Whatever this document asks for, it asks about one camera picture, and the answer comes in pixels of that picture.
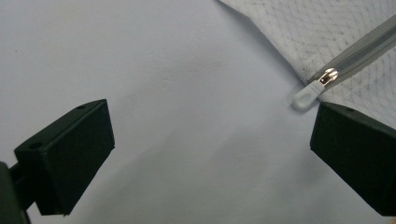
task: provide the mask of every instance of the white surface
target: white surface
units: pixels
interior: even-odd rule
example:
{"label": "white surface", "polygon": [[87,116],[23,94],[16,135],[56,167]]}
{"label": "white surface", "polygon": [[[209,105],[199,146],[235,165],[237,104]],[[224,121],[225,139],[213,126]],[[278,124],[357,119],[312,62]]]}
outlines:
{"label": "white surface", "polygon": [[309,150],[317,106],[214,0],[0,3],[2,161],[107,98],[116,148],[69,217],[33,223],[386,223]]}

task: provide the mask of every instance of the white textured fabric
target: white textured fabric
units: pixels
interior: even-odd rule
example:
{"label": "white textured fabric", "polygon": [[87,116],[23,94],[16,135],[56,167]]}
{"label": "white textured fabric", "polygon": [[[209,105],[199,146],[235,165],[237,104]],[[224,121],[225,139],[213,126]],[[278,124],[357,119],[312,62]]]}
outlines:
{"label": "white textured fabric", "polygon": [[220,0],[247,15],[306,83],[396,14],[395,0]]}
{"label": "white textured fabric", "polygon": [[320,99],[354,108],[396,129],[396,47]]}

